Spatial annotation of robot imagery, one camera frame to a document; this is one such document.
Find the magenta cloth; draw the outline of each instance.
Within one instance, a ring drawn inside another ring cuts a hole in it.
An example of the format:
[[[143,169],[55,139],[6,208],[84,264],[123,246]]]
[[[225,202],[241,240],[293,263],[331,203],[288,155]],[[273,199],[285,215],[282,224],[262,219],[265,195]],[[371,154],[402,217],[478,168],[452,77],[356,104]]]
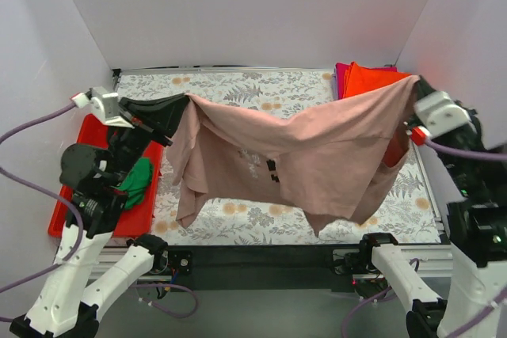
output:
[[[334,73],[336,77],[336,85],[333,86],[333,95],[334,99],[338,100],[343,98],[343,77],[345,76],[345,72],[349,68],[349,64],[346,63],[337,63],[334,68]],[[376,70],[384,70],[384,71],[398,71],[396,66],[391,67],[375,67]]]

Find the orange cloth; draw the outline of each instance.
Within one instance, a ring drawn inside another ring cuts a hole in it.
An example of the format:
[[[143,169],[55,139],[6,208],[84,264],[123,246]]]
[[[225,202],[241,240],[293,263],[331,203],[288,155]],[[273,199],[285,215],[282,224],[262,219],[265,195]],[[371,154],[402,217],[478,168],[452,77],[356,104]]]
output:
[[[353,97],[368,91],[377,90],[381,87],[392,85],[393,83],[408,77],[410,74],[398,73],[395,71],[385,71],[368,69],[356,63],[351,63],[345,71],[343,86],[343,97]],[[408,137],[404,131],[396,131],[393,138],[387,146],[383,156],[383,163],[388,167],[393,167],[398,163],[408,150]]]
[[[396,71],[368,69],[356,63],[351,63],[345,72],[343,97],[353,97],[354,95],[377,90],[404,79],[409,75],[410,74],[398,73]]]

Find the white wall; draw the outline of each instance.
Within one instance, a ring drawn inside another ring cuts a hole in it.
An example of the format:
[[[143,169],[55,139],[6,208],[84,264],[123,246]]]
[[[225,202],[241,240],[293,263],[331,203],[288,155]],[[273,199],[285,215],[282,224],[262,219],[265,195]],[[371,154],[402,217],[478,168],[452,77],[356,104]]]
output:
[[[109,85],[110,71],[72,0],[0,0],[0,133],[68,104],[68,97]],[[59,191],[59,157],[73,141],[82,112],[22,132],[0,146],[0,165]],[[55,202],[0,178],[0,284],[47,267]],[[0,315],[26,313],[40,280],[0,295]],[[0,324],[0,336],[8,336]]]
[[[487,147],[507,142],[505,0],[429,0],[398,61],[477,109]],[[439,208],[459,193],[436,154],[421,150]]]
[[[394,63],[427,0],[74,0],[122,69]]]

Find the cable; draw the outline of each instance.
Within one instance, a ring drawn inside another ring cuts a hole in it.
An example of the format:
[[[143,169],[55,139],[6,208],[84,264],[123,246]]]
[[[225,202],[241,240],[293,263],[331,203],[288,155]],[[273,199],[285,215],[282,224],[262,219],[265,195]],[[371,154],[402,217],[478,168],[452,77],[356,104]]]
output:
[[[160,284],[134,284],[134,285],[130,286],[130,288],[156,288],[156,287],[160,287]],[[176,313],[176,312],[173,312],[172,310],[168,310],[166,307],[158,304],[157,302],[151,301],[147,298],[139,297],[139,299],[142,299],[148,305],[154,306],[158,310],[161,310],[165,314],[168,314],[174,318],[188,318],[196,313],[196,311],[199,309],[199,298],[197,297],[197,294],[194,291],[192,291],[191,289],[189,289],[187,287],[183,287],[182,285],[176,285],[176,284],[166,284],[166,287],[179,289],[180,291],[185,291],[185,292],[189,293],[195,301],[193,309],[190,310],[188,313]]]
[[[474,326],[478,325],[484,318],[488,317],[491,312],[495,310],[496,307],[498,307],[500,304],[504,302],[504,300],[507,299],[507,286],[504,287],[500,291],[500,293],[493,299],[492,302],[488,306],[485,306],[480,312],[475,314],[475,317],[469,320],[465,325],[457,328],[454,332],[449,334],[447,338],[457,338],[458,336],[461,336],[468,330],[472,329]]]
[[[433,148],[434,150],[443,154],[450,154],[459,158],[469,158],[471,160],[483,160],[483,161],[507,161],[507,154],[491,154],[489,152],[476,152],[474,150],[457,150],[450,146],[442,146],[432,142],[429,139],[425,140],[425,145]]]
[[[21,132],[21,131],[23,131],[23,130],[25,130],[27,128],[36,126],[37,124],[41,124],[43,122],[47,122],[48,120],[54,119],[57,116],[60,116],[60,115],[64,114],[65,112],[70,111],[74,107],[75,107],[74,103],[69,104],[68,106],[60,109],[59,111],[53,112],[52,114],[49,114],[49,115],[46,115],[46,116],[42,116],[42,117],[37,118],[35,120],[32,120],[30,122],[23,123],[21,126],[13,128],[12,130],[7,131],[4,135],[0,136],[0,144],[2,144],[3,142],[5,142],[8,138],[10,138],[11,136],[15,135],[18,132]],[[72,249],[63,258],[63,261],[68,261],[75,254],[75,252],[78,250],[78,247],[81,244],[83,230],[84,230],[84,226],[83,226],[83,223],[82,223],[82,218],[81,218],[81,215],[78,212],[78,209],[72,203],[70,203],[69,201],[67,201],[63,197],[60,197],[58,194],[53,193],[53,192],[51,192],[51,191],[49,191],[49,190],[47,190],[45,188],[42,188],[41,186],[39,186],[37,184],[34,184],[33,182],[24,180],[24,179],[22,179],[22,178],[20,178],[20,177],[18,177],[16,175],[10,173],[10,172],[7,172],[1,166],[0,166],[0,174],[4,175],[7,178],[10,178],[12,181],[16,181],[19,184],[22,184],[22,185],[27,186],[27,187],[29,187],[31,189],[37,190],[38,192],[41,192],[41,193],[45,194],[46,196],[50,196],[51,198],[57,199],[59,202],[63,203],[65,206],[67,206],[69,208],[69,210],[72,212],[72,214],[76,218],[76,221],[77,221],[77,224],[78,224],[78,228],[79,228],[79,232],[78,232],[78,237],[76,239],[76,242],[74,243],[74,246],[72,246]],[[19,286],[21,284],[27,283],[28,281],[31,281],[31,280],[34,280],[34,279],[36,279],[38,277],[46,275],[49,272],[54,271],[55,269],[57,269],[60,265],[61,264],[53,264],[50,267],[47,267],[47,268],[43,269],[42,271],[34,273],[33,275],[27,276],[27,277],[25,277],[23,279],[19,279],[18,281],[15,281],[14,283],[11,283],[9,285],[5,285],[4,287],[0,288],[0,294],[4,293],[4,292],[6,292],[6,291],[8,291],[10,289],[13,289],[13,288],[15,288],[15,287],[17,287],[17,286]],[[12,318],[0,317],[0,322],[12,322],[12,320],[13,320]]]
[[[416,263],[415,271],[417,271],[419,269],[419,259],[417,259],[417,258],[412,259],[410,261],[410,264],[413,264],[414,262]],[[341,322],[341,338],[349,338],[349,335],[347,334],[347,328],[349,327],[349,323],[352,320],[352,317],[354,316],[354,314],[357,313],[358,310],[363,308],[368,303],[375,301],[378,298],[381,298],[382,296],[387,294],[387,292],[389,292],[391,289],[393,289],[391,286],[387,287],[386,289],[375,294],[374,296],[371,296],[370,298],[366,298],[365,300],[361,301],[352,310],[350,310],[349,314],[347,314],[347,316]]]

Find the stack of folded clothes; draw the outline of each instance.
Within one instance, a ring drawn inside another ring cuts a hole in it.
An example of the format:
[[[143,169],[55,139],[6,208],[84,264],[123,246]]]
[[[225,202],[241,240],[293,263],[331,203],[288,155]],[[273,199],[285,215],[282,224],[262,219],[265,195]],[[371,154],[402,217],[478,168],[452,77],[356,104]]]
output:
[[[395,66],[369,69],[357,63],[337,63],[334,68],[333,94],[334,99],[353,97],[390,85],[408,77],[410,74],[398,73]]]

